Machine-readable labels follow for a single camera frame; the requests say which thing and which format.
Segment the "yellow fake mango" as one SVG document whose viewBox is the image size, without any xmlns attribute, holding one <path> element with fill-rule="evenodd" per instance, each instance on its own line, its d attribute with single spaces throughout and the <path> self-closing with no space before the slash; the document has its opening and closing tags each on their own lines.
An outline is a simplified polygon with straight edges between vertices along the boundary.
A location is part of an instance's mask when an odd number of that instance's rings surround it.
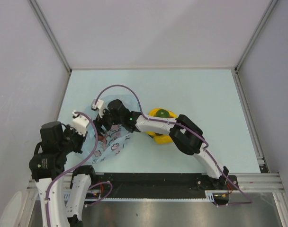
<svg viewBox="0 0 288 227">
<path fill-rule="evenodd" d="M 170 136 L 168 135 L 155 135 L 153 140 L 157 143 L 157 144 L 169 144 L 172 143 L 173 140 L 171 139 Z"/>
</svg>

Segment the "green fake fruit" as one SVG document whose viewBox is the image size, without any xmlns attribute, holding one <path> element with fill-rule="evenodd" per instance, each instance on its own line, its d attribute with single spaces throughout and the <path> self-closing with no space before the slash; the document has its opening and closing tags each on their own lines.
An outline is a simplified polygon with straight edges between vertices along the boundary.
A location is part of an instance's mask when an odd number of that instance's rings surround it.
<svg viewBox="0 0 288 227">
<path fill-rule="evenodd" d="M 159 109 L 156 114 L 156 117 L 160 117 L 160 118 L 169 118 L 170 117 L 170 113 L 165 110 L 165 109 Z"/>
</svg>

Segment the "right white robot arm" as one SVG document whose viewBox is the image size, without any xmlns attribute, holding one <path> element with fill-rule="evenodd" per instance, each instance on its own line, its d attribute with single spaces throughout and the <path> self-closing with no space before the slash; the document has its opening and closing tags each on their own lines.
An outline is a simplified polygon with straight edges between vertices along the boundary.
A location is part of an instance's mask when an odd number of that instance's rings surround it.
<svg viewBox="0 0 288 227">
<path fill-rule="evenodd" d="M 94 100 L 91 108 L 98 111 L 95 125 L 99 135 L 106 134 L 113 125 L 120 125 L 129 133 L 150 131 L 169 136 L 179 151 L 193 156 L 205 168 L 215 189 L 221 190 L 227 186 L 229 170 L 210 154 L 203 131 L 187 116 L 182 114 L 177 118 L 149 116 L 142 112 L 130 111 L 119 99 L 111 101 L 108 105 L 100 99 Z"/>
</svg>

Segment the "light blue plastic bag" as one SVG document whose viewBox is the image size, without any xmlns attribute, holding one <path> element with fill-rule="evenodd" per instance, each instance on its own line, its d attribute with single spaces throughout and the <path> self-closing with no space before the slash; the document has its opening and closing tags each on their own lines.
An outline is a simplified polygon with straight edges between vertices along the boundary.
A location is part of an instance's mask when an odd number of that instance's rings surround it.
<svg viewBox="0 0 288 227">
<path fill-rule="evenodd" d="M 138 102 L 132 95 L 108 95 L 101 97 L 101 100 L 105 102 L 105 105 L 108 105 L 115 99 L 122 101 L 124 106 L 130 111 L 140 111 Z M 77 154 L 81 159 L 85 159 L 92 152 L 96 142 L 95 132 L 91 125 L 87 127 L 87 132 L 86 140 L 81 149 L 82 153 Z M 132 134 L 123 126 L 113 125 L 111 129 L 106 132 L 105 137 L 98 141 L 94 154 L 87 160 L 86 164 L 97 164 L 118 155 L 128 143 L 131 136 Z"/>
</svg>

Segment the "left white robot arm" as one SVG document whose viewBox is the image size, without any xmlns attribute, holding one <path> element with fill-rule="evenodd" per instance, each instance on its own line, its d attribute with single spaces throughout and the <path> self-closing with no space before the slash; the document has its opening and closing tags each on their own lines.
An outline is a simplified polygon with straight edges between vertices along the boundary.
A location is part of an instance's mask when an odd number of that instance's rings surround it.
<svg viewBox="0 0 288 227">
<path fill-rule="evenodd" d="M 83 205 L 88 189 L 96 186 L 92 166 L 79 166 L 73 171 L 68 202 L 63 196 L 63 173 L 67 155 L 81 153 L 89 122 L 64 125 L 49 122 L 40 129 L 41 142 L 29 162 L 41 203 L 44 227 L 82 227 Z"/>
</svg>

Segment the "yellow fake banana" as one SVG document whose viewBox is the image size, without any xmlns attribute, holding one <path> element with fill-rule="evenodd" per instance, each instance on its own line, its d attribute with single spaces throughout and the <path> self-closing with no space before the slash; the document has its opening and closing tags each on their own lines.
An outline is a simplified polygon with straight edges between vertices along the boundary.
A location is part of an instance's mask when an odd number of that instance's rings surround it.
<svg viewBox="0 0 288 227">
<path fill-rule="evenodd" d="M 148 134 L 150 137 L 155 137 L 155 136 L 158 136 L 158 134 L 157 133 L 155 133 L 155 132 L 151 132 L 151 131 L 146 131 L 146 134 Z"/>
</svg>

